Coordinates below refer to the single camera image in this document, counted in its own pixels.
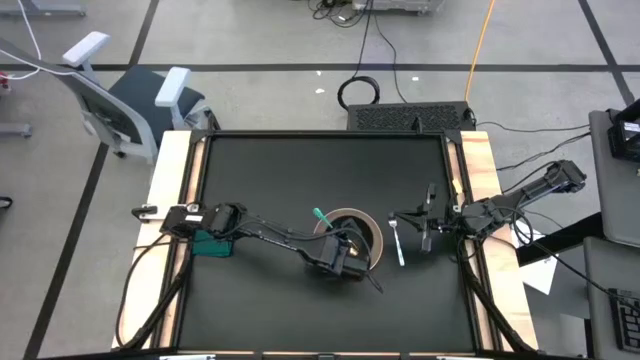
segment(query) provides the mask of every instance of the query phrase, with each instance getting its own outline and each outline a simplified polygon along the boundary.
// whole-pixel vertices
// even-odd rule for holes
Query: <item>gray floor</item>
[[[86,0],[81,1],[88,5],[86,18],[33,19],[43,58],[59,61],[68,47],[98,30],[112,35],[112,41],[96,55],[95,63],[127,64],[151,1]],[[448,0],[437,14],[381,14],[379,21],[398,49],[399,63],[467,64],[488,2]],[[640,3],[588,3],[618,63],[639,64],[635,18]],[[390,63],[390,49],[371,26],[364,61]],[[364,21],[352,29],[340,29],[328,21],[313,20],[306,1],[160,0],[140,63],[354,63],[363,30]],[[0,18],[0,36],[25,50],[32,49],[19,19]],[[497,2],[480,63],[606,64],[578,0]],[[0,55],[0,64],[13,61]],[[344,129],[346,113],[335,93],[352,71],[309,69],[202,71],[193,73],[190,86],[207,96],[224,128]],[[380,83],[381,102],[400,101],[391,72],[363,73]],[[99,73],[105,86],[119,75]],[[400,89],[409,101],[460,100],[466,77],[463,71],[398,73]],[[640,94],[640,73],[625,73],[624,78],[631,91]],[[0,121],[30,122],[35,130],[28,140],[0,139],[0,169],[4,170],[0,172],[0,192],[16,201],[10,211],[0,214],[2,359],[24,354],[98,148],[97,140],[83,130],[75,98],[57,80],[39,74],[13,82],[13,88],[11,95],[0,99]],[[371,90],[358,84],[345,93],[348,103],[368,102],[371,97]],[[582,125],[593,109],[624,106],[614,78],[607,72],[479,72],[470,104],[480,122],[495,121],[516,128]],[[481,129],[490,133],[498,166],[513,164],[580,134],[515,134],[490,125]],[[542,163],[560,158],[574,160],[587,173],[587,188],[574,195],[545,198],[532,209],[568,225],[599,207],[589,138],[499,176],[506,187]],[[139,229],[129,211],[146,199],[151,172],[141,159],[108,156],[40,356],[109,349]],[[555,230],[544,219],[532,217],[532,221],[543,232]],[[575,321],[538,316],[535,311],[539,308],[532,304],[540,346],[574,352],[575,346],[564,346],[563,340],[558,340],[561,336],[551,336],[555,333],[544,329],[568,334],[569,339],[576,336],[576,330],[562,329],[574,329]]]

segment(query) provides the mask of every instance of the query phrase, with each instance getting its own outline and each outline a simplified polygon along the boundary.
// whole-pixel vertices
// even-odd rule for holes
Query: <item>black tabletop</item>
[[[472,330],[455,243],[438,238],[428,256],[400,223],[406,266],[398,264],[392,210],[415,208],[430,182],[436,207],[450,198],[443,145],[434,139],[267,139],[212,141],[202,201],[233,201],[312,232],[312,209],[356,208],[384,236],[372,274],[360,283],[309,276],[298,255],[255,239],[229,258],[196,256],[179,347],[190,350],[471,352]]]

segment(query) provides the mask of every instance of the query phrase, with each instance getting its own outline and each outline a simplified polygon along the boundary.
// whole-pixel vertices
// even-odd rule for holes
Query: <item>white paper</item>
[[[529,235],[529,227],[521,220],[516,221],[516,226],[522,232]],[[516,238],[516,233],[511,229],[511,236],[513,239]],[[533,230],[533,239],[538,240],[545,235],[539,233],[535,229]],[[549,295],[551,291],[551,282],[553,281],[553,274],[556,271],[556,264],[558,260],[554,257],[548,257],[546,259],[536,261],[532,264],[523,266],[520,268],[520,276],[522,276],[522,280],[525,284],[531,286],[532,288],[540,291],[545,295]]]

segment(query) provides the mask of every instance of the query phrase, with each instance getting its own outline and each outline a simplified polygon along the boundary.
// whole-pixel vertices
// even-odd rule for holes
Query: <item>white cable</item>
[[[36,41],[36,37],[33,34],[33,29],[31,29],[31,24],[29,23],[29,19],[27,19],[27,12],[24,9],[24,5],[22,5],[22,0],[17,0],[18,1],[18,5],[20,6],[20,11],[22,12],[22,18],[24,19],[24,23],[27,25],[27,29],[29,29],[29,35],[31,36],[31,40],[33,41],[33,46],[36,48],[36,53],[38,54],[38,60],[42,60],[42,54],[40,53],[40,47],[38,46],[38,42]],[[43,69],[42,67],[32,64],[26,60],[20,59],[15,55],[9,54],[8,52],[0,49],[0,52],[7,55],[8,57],[17,60],[23,64],[27,64],[30,66],[33,66],[34,68],[36,68],[34,71],[23,75],[23,76],[3,76],[0,75],[0,78],[3,79],[8,79],[8,80],[24,80],[27,78],[32,77],[33,75],[37,74],[40,70],[42,71],[46,71],[48,73],[54,74],[54,75],[72,75],[74,74],[73,72],[68,72],[68,73],[62,73],[62,72],[58,72],[58,71],[53,71],[53,70],[48,70],[48,69]]]

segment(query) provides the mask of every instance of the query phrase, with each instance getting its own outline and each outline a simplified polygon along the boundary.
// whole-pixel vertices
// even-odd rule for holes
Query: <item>wooden table frame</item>
[[[486,132],[462,132],[462,148],[467,165],[467,175],[469,185],[474,199],[491,197],[500,193],[500,184],[493,162],[493,154],[489,145],[489,138]],[[205,142],[197,141],[194,144],[192,155],[190,153],[191,132],[170,131],[164,134],[162,147],[158,155],[158,161],[153,175],[153,180],[149,190],[147,203],[159,206],[171,206],[180,203],[181,197],[186,202],[196,200],[198,191],[198,181],[203,154],[205,152]],[[458,166],[458,154],[456,147],[449,144],[450,164],[453,175],[453,185],[459,194],[462,193],[462,178]],[[191,173],[185,174],[185,169],[191,167]],[[458,201],[462,203],[464,195],[459,195]],[[158,238],[159,228],[162,221],[150,221],[142,224],[138,235],[137,246],[149,245]],[[529,306],[524,292],[524,286],[520,277],[520,268],[514,247],[505,242],[513,243],[511,233],[504,227],[485,241],[483,245],[484,259],[479,263],[476,258],[472,259],[472,268],[476,274],[479,273],[482,265],[488,274],[490,291],[494,302],[511,326],[518,332],[522,339],[537,348],[537,341],[529,313]],[[469,242],[467,248],[472,251],[472,244]],[[167,261],[170,256],[174,256],[174,266],[171,271],[173,275],[177,273],[184,259],[185,244],[177,246],[175,251],[170,251],[169,246],[159,246],[149,251],[140,260],[137,268],[131,276],[128,288],[128,296],[119,324],[120,334],[123,341],[130,339],[138,328],[144,323],[149,313],[157,304],[161,292]],[[142,250],[134,252],[134,260]],[[176,296],[169,305],[160,329],[154,333],[155,343],[159,347],[169,347],[172,344],[177,311]],[[477,321],[480,330],[480,344],[483,349],[495,349],[499,343],[495,333],[492,336],[491,326],[487,313],[480,303],[475,299]],[[145,343],[145,347],[151,345],[150,341]],[[509,350],[506,341],[502,341],[505,350]],[[250,355],[252,352],[218,352],[219,354]],[[264,355],[302,355],[302,353],[267,353]],[[350,353],[350,355],[388,355],[395,356],[399,353]],[[434,355],[427,353],[412,353],[414,356]]]

